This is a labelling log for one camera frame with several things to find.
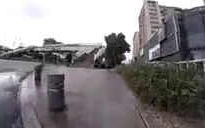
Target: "bollard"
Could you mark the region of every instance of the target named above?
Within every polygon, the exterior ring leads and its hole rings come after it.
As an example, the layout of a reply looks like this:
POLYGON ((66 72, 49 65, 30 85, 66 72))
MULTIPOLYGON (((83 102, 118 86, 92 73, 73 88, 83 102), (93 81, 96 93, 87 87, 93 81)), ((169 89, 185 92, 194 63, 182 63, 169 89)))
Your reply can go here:
POLYGON ((47 76, 48 105, 50 111, 62 111, 65 107, 64 74, 47 76))
POLYGON ((41 86, 41 73, 42 73, 43 66, 44 66, 43 64, 40 64, 35 67, 34 79, 35 79, 36 86, 41 86))

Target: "cloud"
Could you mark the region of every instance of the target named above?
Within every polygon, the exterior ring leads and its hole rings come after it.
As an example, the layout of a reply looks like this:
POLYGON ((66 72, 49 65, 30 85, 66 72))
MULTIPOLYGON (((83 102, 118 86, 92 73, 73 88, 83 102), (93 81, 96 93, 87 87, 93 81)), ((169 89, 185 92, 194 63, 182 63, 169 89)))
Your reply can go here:
POLYGON ((21 13, 32 19, 39 19, 47 15, 46 11, 43 10, 39 5, 33 2, 27 2, 24 4, 21 13))

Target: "asphalt road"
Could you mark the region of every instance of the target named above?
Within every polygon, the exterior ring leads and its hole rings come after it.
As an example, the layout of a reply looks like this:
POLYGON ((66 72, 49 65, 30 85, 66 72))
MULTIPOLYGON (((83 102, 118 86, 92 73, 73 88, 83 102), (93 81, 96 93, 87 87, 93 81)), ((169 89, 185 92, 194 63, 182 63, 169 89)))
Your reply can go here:
POLYGON ((41 87, 36 88, 33 79, 30 75, 23 82, 21 93, 22 106, 34 106, 33 110, 22 107, 27 128, 36 117, 44 128, 145 128, 132 91, 115 71, 46 66, 41 87), (67 111, 48 110, 49 74, 65 74, 67 111))
POLYGON ((0 128, 22 128, 18 80, 37 64, 0 60, 0 128))

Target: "tree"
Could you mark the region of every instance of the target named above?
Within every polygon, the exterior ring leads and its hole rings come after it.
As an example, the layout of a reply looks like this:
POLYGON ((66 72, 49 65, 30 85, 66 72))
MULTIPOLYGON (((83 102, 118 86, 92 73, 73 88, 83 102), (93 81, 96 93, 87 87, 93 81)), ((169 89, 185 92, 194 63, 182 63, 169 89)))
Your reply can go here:
POLYGON ((57 42, 54 38, 46 38, 46 39, 44 39, 44 44, 43 44, 43 46, 44 45, 53 45, 53 44, 63 44, 63 43, 61 43, 61 42, 57 42))
POLYGON ((119 33, 111 33, 105 36, 107 47, 105 50, 105 60, 107 67, 115 67, 125 60, 124 53, 130 52, 130 45, 125 40, 125 35, 119 33))

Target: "bush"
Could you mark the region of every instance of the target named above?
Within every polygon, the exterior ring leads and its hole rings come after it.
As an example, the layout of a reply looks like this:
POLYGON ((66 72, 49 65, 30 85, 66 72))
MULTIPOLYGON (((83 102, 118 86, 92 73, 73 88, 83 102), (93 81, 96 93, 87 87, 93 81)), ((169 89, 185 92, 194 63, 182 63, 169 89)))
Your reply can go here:
POLYGON ((180 115, 193 115, 198 109, 202 114, 205 112, 204 86, 195 79, 192 68, 179 69, 173 64, 128 65, 118 72, 142 101, 159 110, 180 115))

